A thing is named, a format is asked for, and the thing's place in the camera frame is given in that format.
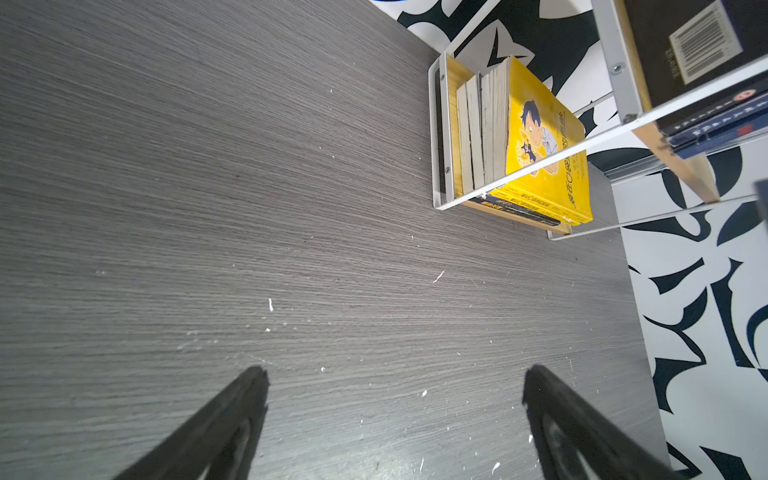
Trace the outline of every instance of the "red circular logo on spine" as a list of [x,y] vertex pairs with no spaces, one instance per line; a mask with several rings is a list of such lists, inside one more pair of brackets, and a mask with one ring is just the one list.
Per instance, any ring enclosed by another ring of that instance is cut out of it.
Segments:
[[755,94],[754,90],[745,90],[745,91],[741,92],[740,94],[738,94],[737,96],[733,97],[733,101],[746,100],[747,98],[751,97],[754,94]]

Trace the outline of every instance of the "red logo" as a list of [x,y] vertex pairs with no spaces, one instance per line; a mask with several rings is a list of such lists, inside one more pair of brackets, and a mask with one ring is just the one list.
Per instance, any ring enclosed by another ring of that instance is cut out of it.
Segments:
[[755,127],[752,124],[744,125],[741,128],[737,128],[736,136],[737,137],[742,137],[743,135],[746,135],[746,134],[750,133],[752,130],[754,130],[754,128]]
[[747,98],[751,97],[754,94],[755,94],[754,90],[745,90],[745,91],[741,92],[740,94],[738,94],[737,96],[733,97],[733,101],[746,100]]

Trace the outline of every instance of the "cartoon boy illustration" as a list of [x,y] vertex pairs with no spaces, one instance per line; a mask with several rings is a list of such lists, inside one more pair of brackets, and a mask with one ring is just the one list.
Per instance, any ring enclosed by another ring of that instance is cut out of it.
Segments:
[[[530,100],[525,102],[525,105],[523,105],[523,115],[521,115],[520,118],[523,120],[523,128],[525,131],[521,133],[523,133],[523,138],[525,140],[523,146],[518,147],[518,159],[523,167],[527,167],[543,158],[541,154],[533,149],[533,147],[544,145],[544,150],[547,152],[547,155],[552,155],[560,150],[560,145],[558,145],[558,142],[554,139],[554,135],[541,126],[541,115],[538,113],[535,101]],[[548,167],[544,167],[544,169],[550,174],[556,174],[558,172],[558,164],[549,165]],[[537,173],[538,171],[535,171],[531,176],[535,176]]]

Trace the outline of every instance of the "book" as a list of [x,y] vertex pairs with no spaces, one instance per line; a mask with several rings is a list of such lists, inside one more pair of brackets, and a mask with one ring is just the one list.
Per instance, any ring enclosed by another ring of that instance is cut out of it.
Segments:
[[735,121],[757,114],[768,108],[768,92],[761,95],[752,96],[750,100],[735,104],[720,114],[714,115],[704,121],[701,121],[691,127],[682,130],[680,133],[667,138],[667,141],[673,147],[679,147],[689,141],[696,140],[698,137],[719,130]]
[[659,118],[656,123],[662,134],[671,137],[766,91],[768,91],[768,72],[763,72],[681,108],[666,117]]
[[[467,88],[467,103],[477,105],[480,102],[480,90],[477,76],[465,83]],[[469,144],[472,150],[472,178],[476,187],[485,185],[485,175],[482,163],[482,129],[480,128],[480,112],[469,109]]]
[[493,195],[483,194],[480,197],[472,198],[470,201],[475,202],[476,204],[485,205],[486,207],[493,208],[494,210],[499,210],[509,214],[518,215],[519,217],[528,218],[529,220],[534,220],[551,227],[560,225],[559,220],[546,217],[545,215],[534,212],[533,210],[530,210],[526,207],[517,205],[507,200],[503,200],[499,197],[494,197]]
[[[470,78],[466,85],[472,85],[468,91],[474,91],[474,85],[479,89],[478,101],[467,94],[467,118],[478,118],[480,128],[474,131],[480,130],[482,142],[474,145],[470,121],[470,150],[482,150],[484,181],[475,182],[475,187],[584,140],[584,125],[516,58],[506,58],[486,75]],[[473,165],[473,176],[475,170],[479,168]],[[483,201],[477,203],[507,207],[515,214],[524,212],[527,218],[536,214],[542,223],[591,221],[586,153],[513,180],[491,191]]]
[[743,120],[735,121],[719,130],[704,134],[695,141],[676,148],[675,153],[683,159],[691,158],[695,155],[714,150],[720,145],[736,140],[738,137],[762,130],[765,127],[768,127],[768,112],[763,111]]
[[[765,0],[623,0],[647,86],[661,105],[768,53]],[[722,101],[729,95],[719,96]]]
[[467,108],[467,86],[462,85],[456,91],[456,108],[458,110],[458,141],[461,145],[462,156],[462,187],[465,193],[473,191],[472,182],[472,146],[469,142],[469,112]]

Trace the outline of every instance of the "shelf leg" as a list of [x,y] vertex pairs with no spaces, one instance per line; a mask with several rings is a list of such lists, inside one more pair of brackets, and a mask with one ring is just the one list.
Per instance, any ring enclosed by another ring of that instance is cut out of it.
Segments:
[[720,201],[720,195],[715,186],[714,173],[706,154],[699,154],[686,160],[678,157],[667,143],[667,139],[659,131],[656,122],[638,127],[633,132],[704,203],[711,204]]

